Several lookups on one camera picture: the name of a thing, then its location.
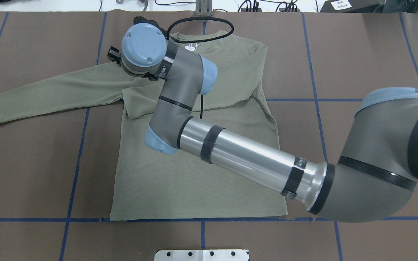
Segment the brown table surface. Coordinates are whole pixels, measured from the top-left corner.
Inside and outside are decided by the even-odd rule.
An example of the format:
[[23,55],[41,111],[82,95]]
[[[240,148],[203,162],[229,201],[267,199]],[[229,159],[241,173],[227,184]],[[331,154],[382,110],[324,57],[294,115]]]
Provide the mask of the brown table surface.
[[[192,12],[0,13],[0,93],[108,62],[133,18],[163,28]],[[282,150],[337,162],[370,91],[418,88],[418,14],[223,13],[268,48],[263,87]],[[228,30],[216,22],[175,32]],[[252,261],[418,260],[418,185],[398,213],[325,221],[287,201],[289,220],[109,222],[123,103],[0,125],[0,260],[152,261],[162,249],[243,248]]]

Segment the folded sleeve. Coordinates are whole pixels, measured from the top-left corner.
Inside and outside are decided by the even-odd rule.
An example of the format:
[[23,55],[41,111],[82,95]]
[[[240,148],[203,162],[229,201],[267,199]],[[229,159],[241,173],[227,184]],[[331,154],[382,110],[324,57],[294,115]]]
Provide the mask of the folded sleeve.
[[0,123],[110,104],[137,81],[117,64],[107,63],[28,84],[0,94]]

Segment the blue joint cap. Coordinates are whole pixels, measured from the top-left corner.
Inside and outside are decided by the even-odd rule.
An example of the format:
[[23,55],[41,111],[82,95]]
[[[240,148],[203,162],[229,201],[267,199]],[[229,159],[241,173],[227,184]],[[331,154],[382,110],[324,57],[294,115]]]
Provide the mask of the blue joint cap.
[[199,94],[206,95],[212,90],[212,86],[216,83],[217,66],[215,63],[207,60],[202,55],[199,56],[201,56],[203,72],[202,87]]
[[367,94],[364,99],[362,99],[362,104],[359,110],[356,112],[358,114],[361,110],[372,106],[377,103],[382,103],[391,100],[398,99],[418,99],[418,90],[410,87],[389,87],[378,89],[372,91],[370,94]]
[[136,66],[154,66],[162,61],[166,51],[164,34],[151,24],[133,25],[122,39],[123,56]]
[[146,130],[146,136],[144,137],[144,143],[151,149],[162,152],[164,154],[173,155],[177,152],[177,148],[174,148],[163,141],[158,135],[156,135],[151,126],[148,124],[148,129]]

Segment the silver metal tube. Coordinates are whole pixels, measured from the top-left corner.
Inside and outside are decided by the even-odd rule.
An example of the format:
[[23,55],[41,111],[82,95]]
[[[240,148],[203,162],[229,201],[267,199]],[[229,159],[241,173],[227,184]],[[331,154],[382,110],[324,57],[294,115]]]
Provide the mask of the silver metal tube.
[[[180,148],[197,157],[201,156],[204,140],[212,128],[199,119],[191,119],[184,126]],[[210,161],[234,173],[247,177],[277,192],[284,192],[297,157],[259,142],[222,130],[214,143]],[[294,194],[310,210],[317,200],[327,172],[327,163],[307,162],[304,173]]]

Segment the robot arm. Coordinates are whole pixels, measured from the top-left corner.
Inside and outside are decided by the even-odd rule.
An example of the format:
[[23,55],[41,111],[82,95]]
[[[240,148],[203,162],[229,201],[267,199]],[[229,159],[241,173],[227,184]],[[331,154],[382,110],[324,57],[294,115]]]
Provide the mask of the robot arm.
[[369,94],[338,164],[313,163],[191,117],[197,94],[209,93],[215,83],[217,67],[167,40],[156,24],[133,25],[123,37],[122,52],[113,61],[121,59],[118,63],[127,73],[166,80],[146,132],[145,143],[151,149],[166,154],[184,150],[335,221],[378,220],[398,211],[411,197],[418,181],[415,89],[387,88]]

